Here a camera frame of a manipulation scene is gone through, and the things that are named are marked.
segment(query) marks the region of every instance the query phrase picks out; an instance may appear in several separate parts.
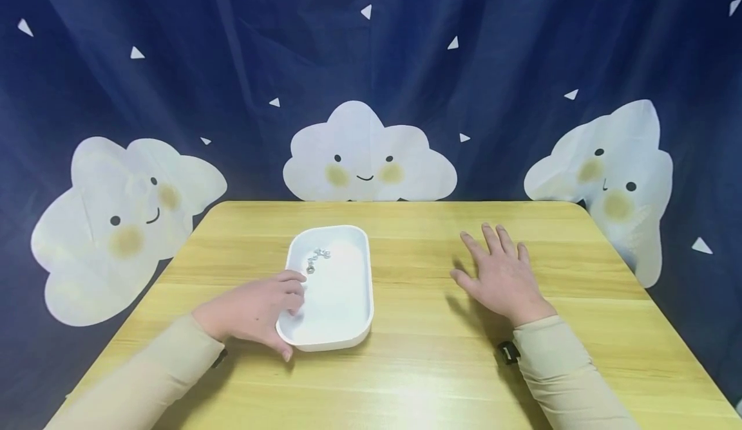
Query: sleeve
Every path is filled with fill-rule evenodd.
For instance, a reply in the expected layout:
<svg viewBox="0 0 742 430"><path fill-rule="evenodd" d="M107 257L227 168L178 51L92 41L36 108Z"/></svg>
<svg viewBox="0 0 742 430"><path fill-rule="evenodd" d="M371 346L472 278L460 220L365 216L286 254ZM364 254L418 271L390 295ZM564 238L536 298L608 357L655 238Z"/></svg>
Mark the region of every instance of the sleeve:
<svg viewBox="0 0 742 430"><path fill-rule="evenodd" d="M520 370L555 430L639 429L559 316L515 330Z"/></svg>
<svg viewBox="0 0 742 430"><path fill-rule="evenodd" d="M214 364L224 345L190 314L58 412L47 430L148 430Z"/></svg>

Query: white tray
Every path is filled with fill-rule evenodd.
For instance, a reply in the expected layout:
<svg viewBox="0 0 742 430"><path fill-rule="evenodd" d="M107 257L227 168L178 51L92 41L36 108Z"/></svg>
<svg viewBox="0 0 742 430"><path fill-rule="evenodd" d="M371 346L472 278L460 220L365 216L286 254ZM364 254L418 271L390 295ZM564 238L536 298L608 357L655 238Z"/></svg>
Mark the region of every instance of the white tray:
<svg viewBox="0 0 742 430"><path fill-rule="evenodd" d="M328 250L328 259L307 260L314 250ZM304 230L289 247L286 269L307 276L304 305L296 314L283 312L276 323L278 335L301 351L351 348L371 330L373 290L369 239L352 225Z"/></svg>

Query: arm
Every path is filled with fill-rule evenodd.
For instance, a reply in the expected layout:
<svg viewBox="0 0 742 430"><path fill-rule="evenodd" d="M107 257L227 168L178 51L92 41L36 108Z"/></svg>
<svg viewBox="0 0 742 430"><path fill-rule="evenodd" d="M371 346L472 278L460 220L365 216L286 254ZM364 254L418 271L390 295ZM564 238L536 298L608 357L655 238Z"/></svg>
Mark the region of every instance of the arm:
<svg viewBox="0 0 742 430"><path fill-rule="evenodd" d="M490 311L511 321L521 352L520 370L531 394L556 430L638 429L634 419L593 366L572 329L538 290L526 246L513 245L506 230L482 226L488 251L472 236L462 240L479 266L472 279L451 277Z"/></svg>
<svg viewBox="0 0 742 430"><path fill-rule="evenodd" d="M275 331L278 315L304 302L303 275L284 271L230 290L177 319L140 353L60 411L47 430L148 430L214 364L229 337L292 356Z"/></svg>

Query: cloud cutout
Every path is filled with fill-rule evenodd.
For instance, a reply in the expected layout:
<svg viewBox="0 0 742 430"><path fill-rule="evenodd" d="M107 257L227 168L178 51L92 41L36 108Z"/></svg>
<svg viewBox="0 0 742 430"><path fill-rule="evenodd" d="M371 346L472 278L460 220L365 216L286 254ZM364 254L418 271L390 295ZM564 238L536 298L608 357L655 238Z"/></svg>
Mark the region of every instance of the cloud cutout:
<svg viewBox="0 0 742 430"><path fill-rule="evenodd" d="M453 192L453 165L414 126L384 127L365 103L346 102L327 122L303 128L283 167L305 201L440 200Z"/></svg>
<svg viewBox="0 0 742 430"><path fill-rule="evenodd" d="M49 271L44 298L68 326L91 326L137 298L158 261L172 258L200 214L227 189L210 163L141 138L126 150L103 137L76 148L72 188L44 211L31 234Z"/></svg>
<svg viewBox="0 0 742 430"><path fill-rule="evenodd" d="M657 111L638 100L566 133L524 180L532 200L585 200L646 288L660 277L660 219L672 192L672 158L659 143Z"/></svg>

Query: table surface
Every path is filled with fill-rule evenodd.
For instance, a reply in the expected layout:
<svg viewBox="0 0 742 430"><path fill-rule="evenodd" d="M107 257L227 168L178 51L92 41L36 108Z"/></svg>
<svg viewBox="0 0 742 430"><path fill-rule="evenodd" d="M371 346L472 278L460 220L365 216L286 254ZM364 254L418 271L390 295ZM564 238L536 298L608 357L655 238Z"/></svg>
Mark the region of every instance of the table surface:
<svg viewBox="0 0 742 430"><path fill-rule="evenodd" d="M548 429L511 338L448 277L471 268L459 231L503 224L524 241L543 293L645 429L742 429L742 420L581 207L560 202L228 201L212 209L75 388L125 362L176 317L281 270L302 230L351 224L370 238L376 314L360 346L297 352L260 345L229 356L157 429Z"/></svg>

